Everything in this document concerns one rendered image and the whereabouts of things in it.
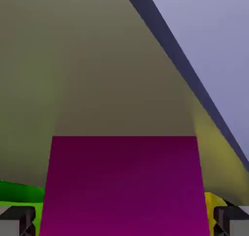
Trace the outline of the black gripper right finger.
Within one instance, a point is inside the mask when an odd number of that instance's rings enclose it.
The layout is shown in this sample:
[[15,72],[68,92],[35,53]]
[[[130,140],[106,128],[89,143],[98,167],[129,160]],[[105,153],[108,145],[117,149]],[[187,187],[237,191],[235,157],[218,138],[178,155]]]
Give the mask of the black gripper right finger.
[[217,206],[213,236],[249,236],[249,214],[238,206]]

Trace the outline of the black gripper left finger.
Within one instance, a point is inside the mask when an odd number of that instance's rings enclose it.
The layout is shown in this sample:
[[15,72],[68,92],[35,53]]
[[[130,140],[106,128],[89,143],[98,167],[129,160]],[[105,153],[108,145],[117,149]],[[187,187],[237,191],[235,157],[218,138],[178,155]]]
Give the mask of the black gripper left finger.
[[0,206],[0,236],[36,236],[33,206]]

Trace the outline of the small magenta cube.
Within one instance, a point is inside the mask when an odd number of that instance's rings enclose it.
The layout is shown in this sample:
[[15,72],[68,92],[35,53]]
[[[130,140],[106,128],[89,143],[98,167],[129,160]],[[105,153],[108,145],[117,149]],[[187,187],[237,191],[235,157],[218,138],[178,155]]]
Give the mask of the small magenta cube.
[[194,136],[54,136],[40,236],[210,236]]

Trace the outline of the large green box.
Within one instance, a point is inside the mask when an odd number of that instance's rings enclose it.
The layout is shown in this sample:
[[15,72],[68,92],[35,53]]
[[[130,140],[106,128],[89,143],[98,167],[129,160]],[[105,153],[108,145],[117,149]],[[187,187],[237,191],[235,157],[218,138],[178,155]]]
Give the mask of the large green box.
[[36,209],[34,226],[39,236],[45,189],[0,180],[0,206],[33,206]]

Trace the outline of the large yellow box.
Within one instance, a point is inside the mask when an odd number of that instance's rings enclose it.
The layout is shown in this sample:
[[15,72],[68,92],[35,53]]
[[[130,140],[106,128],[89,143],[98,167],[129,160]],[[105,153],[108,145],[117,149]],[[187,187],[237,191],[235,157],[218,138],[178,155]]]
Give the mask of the large yellow box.
[[206,208],[207,208],[210,236],[214,236],[213,228],[216,224],[216,221],[213,218],[214,208],[217,206],[228,206],[228,205],[221,197],[213,193],[205,192],[204,194],[205,194],[205,202],[206,202]]

